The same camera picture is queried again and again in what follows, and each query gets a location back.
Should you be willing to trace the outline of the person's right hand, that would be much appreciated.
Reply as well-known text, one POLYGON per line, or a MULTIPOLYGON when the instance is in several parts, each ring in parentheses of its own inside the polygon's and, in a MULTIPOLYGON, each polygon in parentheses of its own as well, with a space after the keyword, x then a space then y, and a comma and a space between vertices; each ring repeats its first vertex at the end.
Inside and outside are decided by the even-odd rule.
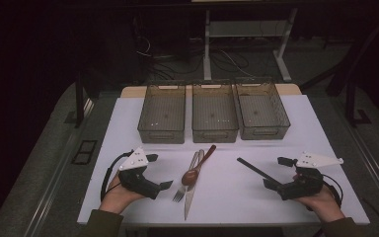
POLYGON ((345 218, 332 192, 326 186, 323 186, 318 194, 299 197, 296 201, 310 207, 322 222, 333 222, 345 218))

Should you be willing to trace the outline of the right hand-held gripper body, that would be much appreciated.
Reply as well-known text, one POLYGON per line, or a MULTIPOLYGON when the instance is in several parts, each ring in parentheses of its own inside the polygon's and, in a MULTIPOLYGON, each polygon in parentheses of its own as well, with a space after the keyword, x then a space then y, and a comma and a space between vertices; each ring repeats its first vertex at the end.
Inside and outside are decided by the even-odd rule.
POLYGON ((308 152, 303 152, 296 160, 297 164, 293 166, 296 172, 294 181, 277 186, 277 192, 283 200, 310 197, 318 194, 323 185, 327 184, 319 168, 343 163, 342 158, 308 152))

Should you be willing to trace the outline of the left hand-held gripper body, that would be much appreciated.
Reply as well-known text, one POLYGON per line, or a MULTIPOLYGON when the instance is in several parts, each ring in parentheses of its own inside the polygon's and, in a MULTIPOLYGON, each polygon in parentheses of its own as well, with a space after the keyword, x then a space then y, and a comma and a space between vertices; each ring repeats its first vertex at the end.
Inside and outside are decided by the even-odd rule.
POLYGON ((119 165, 118 177, 121 184, 129 191, 155 199, 161 187, 143 176, 148 164, 149 159, 145 151, 138 147, 119 165))

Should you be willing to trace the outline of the person's left hand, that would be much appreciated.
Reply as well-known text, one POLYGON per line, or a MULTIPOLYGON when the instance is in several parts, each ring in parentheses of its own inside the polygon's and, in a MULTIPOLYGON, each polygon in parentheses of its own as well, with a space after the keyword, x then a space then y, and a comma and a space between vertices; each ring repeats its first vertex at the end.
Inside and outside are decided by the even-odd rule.
POLYGON ((121 214, 131 203, 141 198, 144 196, 124 188, 118 176, 114 176, 109 184, 108 192, 101 201, 99 210, 121 214))

